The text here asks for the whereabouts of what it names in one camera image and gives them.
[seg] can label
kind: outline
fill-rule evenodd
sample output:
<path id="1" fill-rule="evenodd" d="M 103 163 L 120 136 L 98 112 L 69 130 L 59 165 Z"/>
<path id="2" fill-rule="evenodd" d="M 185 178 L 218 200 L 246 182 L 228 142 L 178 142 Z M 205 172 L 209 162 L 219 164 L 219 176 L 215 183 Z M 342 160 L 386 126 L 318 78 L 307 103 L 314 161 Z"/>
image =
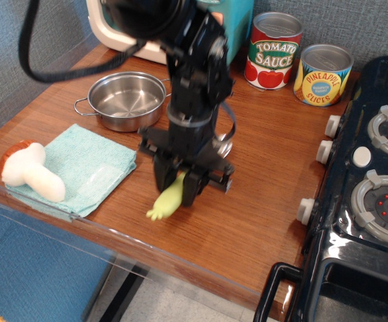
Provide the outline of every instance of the can label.
<path id="1" fill-rule="evenodd" d="M 291 76 L 296 42 L 264 40 L 251 44 L 246 62 L 245 77 L 256 87 L 279 89 Z"/>
<path id="2" fill-rule="evenodd" d="M 344 92 L 350 69 L 327 72 L 316 70 L 301 61 L 294 83 L 295 96 L 310 105 L 333 105 L 339 102 Z"/>

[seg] metal can lid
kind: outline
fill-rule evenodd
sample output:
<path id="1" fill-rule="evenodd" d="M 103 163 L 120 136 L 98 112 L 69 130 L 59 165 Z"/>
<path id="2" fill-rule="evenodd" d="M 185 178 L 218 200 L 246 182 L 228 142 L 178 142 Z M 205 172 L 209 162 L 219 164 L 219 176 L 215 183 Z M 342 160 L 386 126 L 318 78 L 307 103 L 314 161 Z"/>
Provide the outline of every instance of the metal can lid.
<path id="1" fill-rule="evenodd" d="M 327 72 L 340 72 L 354 64 L 349 50 L 330 44 L 310 45 L 301 52 L 301 60 L 313 69 Z"/>
<path id="2" fill-rule="evenodd" d="M 295 37 L 303 32 L 303 25 L 296 17 L 274 11 L 257 15 L 254 26 L 270 38 Z"/>

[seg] wooden table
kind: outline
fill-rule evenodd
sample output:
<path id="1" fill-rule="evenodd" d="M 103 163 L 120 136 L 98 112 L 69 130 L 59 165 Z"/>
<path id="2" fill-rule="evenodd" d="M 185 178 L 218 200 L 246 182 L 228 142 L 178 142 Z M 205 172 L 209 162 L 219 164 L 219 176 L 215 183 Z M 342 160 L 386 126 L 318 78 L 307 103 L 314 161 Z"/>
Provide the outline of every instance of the wooden table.
<path id="1" fill-rule="evenodd" d="M 98 64 L 114 54 L 98 46 L 77 67 Z M 324 130 L 329 116 L 345 110 L 358 75 L 352 73 L 339 104 L 312 107 L 293 94 L 295 73 L 290 84 L 276 91 L 250 85 L 244 78 L 245 57 L 241 54 L 232 63 L 236 84 L 227 102 L 236 114 L 238 129 L 227 157 L 236 171 L 226 194 L 207 186 L 192 207 L 181 207 L 170 218 L 151 222 L 145 214 L 159 192 L 151 157 L 138 153 L 137 169 L 85 220 L 55 219 L 1 191 L 0 202 L 255 309 L 274 263 L 301 265 L 305 226 L 296 220 L 297 208 L 302 198 L 317 194 L 325 170 L 315 160 L 318 146 L 327 139 Z M 106 74 L 129 70 L 160 79 L 168 76 L 166 66 L 139 58 Z M 137 150 L 138 134 L 111 131 L 95 117 L 81 117 L 72 108 L 106 74 L 52 85 L 0 129 L 0 157 L 20 140 L 35 139 L 46 145 L 74 123 Z M 171 92 L 169 83 L 165 85 Z M 155 126 L 167 125 L 164 109 Z M 229 117 L 220 113 L 217 132 L 227 132 L 230 125 Z"/>

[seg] pineapple slices can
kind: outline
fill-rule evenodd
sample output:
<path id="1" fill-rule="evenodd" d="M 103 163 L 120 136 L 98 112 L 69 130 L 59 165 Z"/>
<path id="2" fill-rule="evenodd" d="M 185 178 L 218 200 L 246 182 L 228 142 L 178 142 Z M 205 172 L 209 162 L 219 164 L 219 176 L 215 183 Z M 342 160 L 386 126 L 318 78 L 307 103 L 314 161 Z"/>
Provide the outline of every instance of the pineapple slices can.
<path id="1" fill-rule="evenodd" d="M 354 64 L 346 48 L 331 44 L 311 45 L 301 52 L 294 94 L 314 106 L 339 102 Z"/>
<path id="2" fill-rule="evenodd" d="M 291 76 L 303 26 L 287 13 L 268 11 L 254 18 L 246 80 L 260 89 L 280 89 Z"/>

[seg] blue chair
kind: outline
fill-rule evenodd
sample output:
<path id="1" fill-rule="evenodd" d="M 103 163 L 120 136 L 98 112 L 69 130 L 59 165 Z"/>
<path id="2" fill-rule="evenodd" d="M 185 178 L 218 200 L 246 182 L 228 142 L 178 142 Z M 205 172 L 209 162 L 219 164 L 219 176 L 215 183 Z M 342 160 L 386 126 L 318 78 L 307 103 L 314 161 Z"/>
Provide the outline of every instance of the blue chair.
<path id="1" fill-rule="evenodd" d="M 101 246 L 0 208 L 0 315 L 10 322 L 84 321 L 112 259 Z"/>

